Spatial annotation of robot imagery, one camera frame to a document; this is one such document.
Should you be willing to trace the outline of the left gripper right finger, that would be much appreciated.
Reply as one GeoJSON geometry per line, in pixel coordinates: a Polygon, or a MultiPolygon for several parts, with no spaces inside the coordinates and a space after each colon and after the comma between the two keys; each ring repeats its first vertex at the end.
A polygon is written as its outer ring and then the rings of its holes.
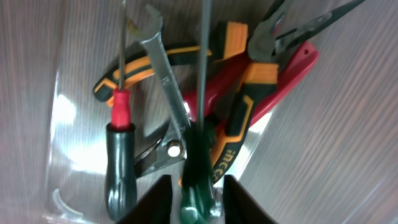
{"type": "Polygon", "coordinates": [[[224,177],[223,205],[226,224],[278,224],[233,175],[224,177]]]}

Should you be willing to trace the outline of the orange black long-nose pliers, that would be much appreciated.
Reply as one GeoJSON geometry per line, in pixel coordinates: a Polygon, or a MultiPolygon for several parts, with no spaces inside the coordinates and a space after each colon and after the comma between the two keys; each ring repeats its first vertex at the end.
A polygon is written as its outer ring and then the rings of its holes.
{"type": "MultiPolygon", "coordinates": [[[[258,23],[253,33],[248,32],[246,24],[239,22],[221,22],[211,34],[208,47],[208,62],[224,61],[226,65],[234,56],[244,53],[252,63],[259,65],[273,65],[275,68],[267,73],[261,71],[257,78],[249,81],[247,85],[241,80],[236,80],[229,85],[225,94],[217,97],[214,102],[213,113],[218,119],[226,121],[234,105],[247,105],[249,97],[246,92],[258,94],[262,90],[267,93],[275,91],[273,87],[277,83],[278,73],[283,67],[279,60],[285,56],[294,54],[296,47],[305,41],[309,41],[314,35],[326,29],[339,18],[353,10],[359,5],[358,1],[350,1],[336,9],[325,13],[310,22],[294,28],[282,35],[275,32],[279,23],[289,10],[290,1],[275,1],[258,23]]],[[[164,45],[171,68],[174,65],[188,65],[195,62],[200,53],[200,46],[193,42],[185,42],[173,45],[164,45]]],[[[152,69],[149,56],[143,48],[130,57],[126,57],[125,89],[147,77],[156,76],[152,69]]],[[[119,84],[119,64],[109,69],[95,84],[93,94],[101,102],[107,103],[111,108],[114,104],[114,90],[119,84]]],[[[197,117],[197,91],[182,95],[185,110],[190,120],[190,128],[197,117]]],[[[205,116],[205,125],[208,126],[210,134],[210,159],[211,150],[216,144],[217,135],[215,128],[205,116]]]]}

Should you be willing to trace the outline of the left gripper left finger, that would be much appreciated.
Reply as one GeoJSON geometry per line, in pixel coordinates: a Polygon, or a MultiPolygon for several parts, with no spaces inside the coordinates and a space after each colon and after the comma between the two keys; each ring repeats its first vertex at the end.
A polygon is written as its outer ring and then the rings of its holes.
{"type": "Polygon", "coordinates": [[[171,175],[162,175],[117,224],[170,224],[172,200],[171,175]]]}

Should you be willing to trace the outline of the green handled screwdriver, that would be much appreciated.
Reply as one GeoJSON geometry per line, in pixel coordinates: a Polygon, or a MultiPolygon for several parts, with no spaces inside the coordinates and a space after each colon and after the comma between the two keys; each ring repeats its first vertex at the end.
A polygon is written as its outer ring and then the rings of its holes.
{"type": "Polygon", "coordinates": [[[200,53],[197,74],[197,117],[183,134],[187,159],[182,174],[181,223],[208,223],[219,215],[213,188],[213,167],[210,159],[210,134],[205,125],[205,88],[210,36],[211,0],[201,3],[200,53]]]}

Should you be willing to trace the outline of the black red screwdriver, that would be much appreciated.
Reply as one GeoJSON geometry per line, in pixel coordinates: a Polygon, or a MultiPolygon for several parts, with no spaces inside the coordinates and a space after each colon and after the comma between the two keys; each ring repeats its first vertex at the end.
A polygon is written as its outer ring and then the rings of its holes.
{"type": "Polygon", "coordinates": [[[105,204],[110,219],[123,219],[137,202],[134,173],[135,126],[131,123],[130,91],[125,89],[126,76],[126,1],[120,9],[119,84],[114,90],[111,122],[106,125],[108,164],[105,180],[105,204]]]}

